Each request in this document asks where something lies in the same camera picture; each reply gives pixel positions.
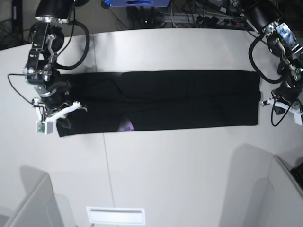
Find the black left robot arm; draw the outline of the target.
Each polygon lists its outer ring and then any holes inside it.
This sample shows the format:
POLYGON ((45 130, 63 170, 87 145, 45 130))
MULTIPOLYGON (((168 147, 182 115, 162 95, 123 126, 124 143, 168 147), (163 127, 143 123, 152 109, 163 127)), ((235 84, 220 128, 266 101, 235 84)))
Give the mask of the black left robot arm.
POLYGON ((247 23, 259 34, 249 47, 249 61, 257 74, 270 84, 279 84, 272 95, 284 103, 297 101, 303 89, 303 46, 283 21, 278 8, 268 0, 259 0, 250 6, 239 0, 230 3, 247 23), (257 43, 267 40, 269 51, 280 59, 278 79, 269 79, 255 64, 253 50, 257 43))

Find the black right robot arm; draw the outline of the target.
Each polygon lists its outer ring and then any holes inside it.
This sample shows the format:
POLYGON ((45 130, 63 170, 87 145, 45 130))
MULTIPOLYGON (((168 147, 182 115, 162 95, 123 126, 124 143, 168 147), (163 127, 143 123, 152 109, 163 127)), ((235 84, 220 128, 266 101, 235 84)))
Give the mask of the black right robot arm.
POLYGON ((60 70, 73 70, 85 60, 90 45, 90 35, 87 27, 76 20, 75 9, 87 4, 86 0, 42 0, 35 18, 32 46, 22 76, 33 85, 39 95, 38 101, 29 104, 38 110, 55 112, 65 109, 72 112, 81 109, 79 102, 72 104, 67 99, 71 84, 63 79, 60 70), (86 38, 84 52, 81 58, 71 66, 63 66, 57 62, 58 57, 67 48, 64 45, 64 34, 61 25, 67 24, 80 27, 86 38))

